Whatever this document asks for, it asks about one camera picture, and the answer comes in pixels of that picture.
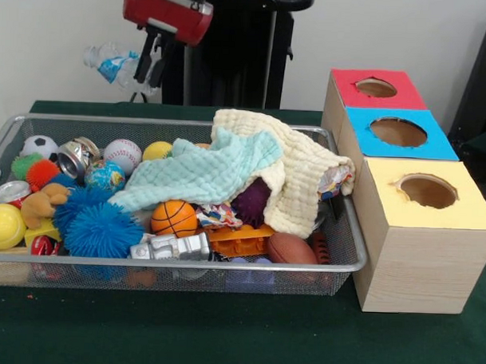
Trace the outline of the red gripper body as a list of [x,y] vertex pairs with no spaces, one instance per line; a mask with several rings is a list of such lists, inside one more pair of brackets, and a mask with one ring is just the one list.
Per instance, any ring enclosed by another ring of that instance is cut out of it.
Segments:
[[190,46],[198,45],[213,18],[213,5],[205,0],[124,0],[123,15],[145,28],[151,26],[176,36]]

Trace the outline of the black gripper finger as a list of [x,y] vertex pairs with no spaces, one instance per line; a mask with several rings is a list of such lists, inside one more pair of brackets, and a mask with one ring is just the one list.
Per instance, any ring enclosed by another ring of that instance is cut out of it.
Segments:
[[152,72],[149,79],[151,87],[161,87],[164,75],[164,70],[170,61],[175,45],[177,44],[174,35],[160,34],[154,45],[154,52],[160,52],[160,58],[152,66]]
[[140,53],[138,66],[136,67],[136,72],[134,74],[135,80],[141,84],[145,82],[149,67],[152,64],[152,48],[157,38],[157,32],[155,28],[151,26],[146,26],[144,29],[147,37],[143,45],[143,49]]

